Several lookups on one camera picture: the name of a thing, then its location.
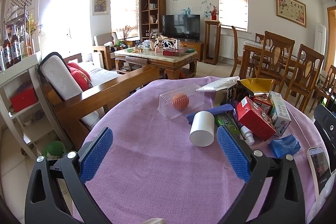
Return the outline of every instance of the yellow package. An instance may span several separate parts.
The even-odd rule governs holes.
[[[273,89],[275,84],[274,79],[262,79],[262,78],[247,78],[240,80],[246,89],[250,91],[250,96],[260,96],[263,94],[268,94],[270,90]]]

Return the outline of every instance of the radiator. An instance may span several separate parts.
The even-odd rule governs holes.
[[[238,38],[238,56],[243,56],[244,41],[251,41],[244,38]],[[230,35],[221,34],[219,44],[219,56],[229,59],[235,58],[235,39]]]

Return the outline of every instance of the blue plastic bag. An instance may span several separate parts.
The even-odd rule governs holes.
[[[273,154],[282,159],[287,154],[294,155],[301,148],[299,141],[291,134],[279,140],[273,140],[269,143]]]

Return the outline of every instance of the white juice carton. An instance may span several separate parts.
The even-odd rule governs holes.
[[[268,99],[272,104],[269,116],[271,117],[276,130],[274,135],[281,137],[291,122],[291,118],[281,94],[270,91],[268,94]]]

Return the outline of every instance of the television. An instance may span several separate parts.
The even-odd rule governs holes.
[[[162,16],[162,34],[165,37],[200,40],[200,15]]]

